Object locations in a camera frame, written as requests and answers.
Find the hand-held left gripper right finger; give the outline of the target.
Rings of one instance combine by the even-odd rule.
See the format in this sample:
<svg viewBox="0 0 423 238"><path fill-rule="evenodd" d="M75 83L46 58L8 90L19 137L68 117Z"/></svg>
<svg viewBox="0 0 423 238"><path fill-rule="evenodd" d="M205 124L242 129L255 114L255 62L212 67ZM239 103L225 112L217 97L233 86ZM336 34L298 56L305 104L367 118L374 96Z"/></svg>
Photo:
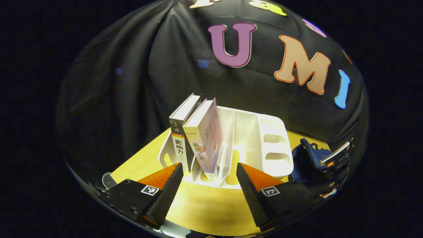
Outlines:
<svg viewBox="0 0 423 238"><path fill-rule="evenodd" d="M237 178L261 231L289 226L323 204L322 197L305 185L283 182L244 163L237 164Z"/></svg>

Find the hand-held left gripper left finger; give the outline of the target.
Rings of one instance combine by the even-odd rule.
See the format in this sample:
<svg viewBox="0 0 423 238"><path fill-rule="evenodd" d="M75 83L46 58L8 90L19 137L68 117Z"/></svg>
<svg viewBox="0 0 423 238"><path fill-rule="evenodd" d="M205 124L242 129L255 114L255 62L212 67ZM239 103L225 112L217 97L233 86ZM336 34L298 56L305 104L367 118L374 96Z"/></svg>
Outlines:
<svg viewBox="0 0 423 238"><path fill-rule="evenodd" d="M126 179L102 193L100 199L130 220L159 229L183 176L182 164L176 163L139 181Z"/></svg>

